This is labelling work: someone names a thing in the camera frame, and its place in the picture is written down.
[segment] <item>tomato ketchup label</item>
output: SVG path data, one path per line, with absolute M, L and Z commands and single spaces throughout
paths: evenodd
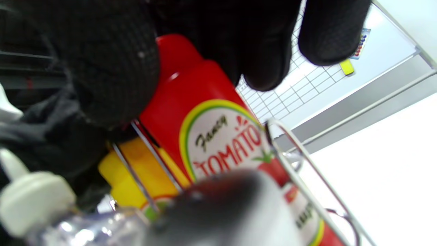
M 196 182 L 235 168 L 262 170 L 282 188 L 305 242 L 303 246 L 341 246 L 338 240 L 325 237 L 324 221 L 291 184 L 267 145 L 263 127 L 247 109 L 226 100 L 205 101 L 185 117 L 179 140 L 191 180 Z
M 313 205 L 299 192 L 296 186 L 287 184 L 283 188 L 283 193 L 291 213 L 295 215 L 296 227 L 299 228 L 302 242 L 305 245 L 343 246 L 332 229 L 325 224 Z
M 265 151 L 262 129 L 245 108 L 233 102 L 199 104 L 180 131 L 180 152 L 190 178 L 197 181 L 235 168 L 269 165 L 274 158 Z

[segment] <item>metal wire basket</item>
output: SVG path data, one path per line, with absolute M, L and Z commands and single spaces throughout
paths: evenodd
M 136 131 L 138 136 L 147 146 L 147 148 L 151 151 L 153 156 L 157 159 L 160 167 L 165 171 L 168 178 L 171 180 L 173 185 L 177 188 L 177 190 L 181 193 L 183 189 L 181 185 L 177 182 L 176 178 L 173 176 L 172 172 L 167 168 L 167 165 L 162 160 L 156 149 L 154 148 L 149 137 L 144 134 L 145 128 L 138 121 L 135 120 L 131 123 L 133 129 Z M 358 222 L 356 217 L 350 211 L 350 209 L 346 206 L 345 202 L 340 198 L 338 193 L 334 190 L 334 188 L 330 185 L 330 183 L 326 180 L 317 166 L 314 164 L 312 159 L 309 156 L 308 151 L 302 145 L 302 143 L 297 139 L 297 137 L 291 132 L 288 131 L 283 123 L 276 119 L 268 120 L 265 125 L 265 130 L 267 134 L 267 140 L 270 148 L 276 155 L 276 158 L 279 160 L 282 167 L 286 170 L 287 174 L 290 177 L 292 185 L 296 186 L 297 189 L 301 192 L 301 194 L 312 204 L 315 211 L 318 213 L 321 219 L 325 221 L 325 223 L 332 229 L 332 231 L 337 235 L 339 240 L 342 242 L 344 246 L 361 246 L 363 245 L 363 240 L 367 241 L 366 245 L 376 246 L 376 243 L 371 239 L 369 234 L 364 230 L 363 226 Z M 285 152 L 279 148 L 279 146 L 275 143 L 273 138 L 271 137 L 271 132 L 273 127 L 279 128 L 288 139 L 294 144 L 295 148 L 293 152 Z M 156 204 L 156 201 L 150 195 L 150 192 L 147 190 L 145 185 L 141 182 L 139 176 L 135 173 L 133 167 L 127 160 L 127 158 L 123 155 L 123 152 L 120 150 L 119 146 L 116 143 L 112 144 L 114 150 L 116 151 L 118 157 L 126 167 L 126 169 L 131 173 L 133 179 L 135 180 L 137 186 L 148 200 L 150 207 L 156 212 L 159 213 L 160 209 Z M 317 174 L 320 180 L 324 183 L 326 188 L 330 191 L 331 195 L 337 200 L 337 202 L 341 206 L 341 211 L 337 211 L 330 208 L 325 208 L 318 201 L 318 199 L 312 194 L 311 190 L 306 186 L 304 180 L 300 177 L 299 171 L 304 165 L 308 165 L 311 169 Z M 344 219 L 347 224 L 351 227 L 353 232 L 353 239 L 348 240 L 344 233 L 339 229 L 337 224 L 333 220 L 334 217 L 340 217 Z

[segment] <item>red ketchup bottle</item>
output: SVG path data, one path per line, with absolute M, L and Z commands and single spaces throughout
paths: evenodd
M 263 170 L 282 187 L 307 245 L 341 245 L 293 189 L 267 145 L 263 127 L 220 66 L 203 59 L 183 36 L 166 35 L 156 41 L 160 84 L 139 120 L 187 178 L 196 182 L 236 168 Z

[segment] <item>plastic water bottle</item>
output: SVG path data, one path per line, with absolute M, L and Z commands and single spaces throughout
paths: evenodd
M 0 222 L 30 246 L 144 246 L 147 223 L 134 208 L 82 214 L 76 195 L 61 176 L 29 173 L 7 149 L 0 162 L 11 180 L 0 194 Z

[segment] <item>gloved hand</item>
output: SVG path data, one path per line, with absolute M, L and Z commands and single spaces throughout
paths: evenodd
M 65 66 L 94 124 L 128 123 L 158 84 L 155 33 L 187 36 L 237 85 L 259 91 L 287 75 L 301 0 L 12 0 Z M 371 0 L 307 0 L 301 53 L 316 65 L 345 60 L 358 46 Z
M 237 85 L 240 75 L 258 91 L 277 87 L 290 68 L 291 35 L 301 0 L 151 0 L 159 34 L 188 37 Z M 370 0 L 303 0 L 299 49 L 319 66 L 356 50 Z

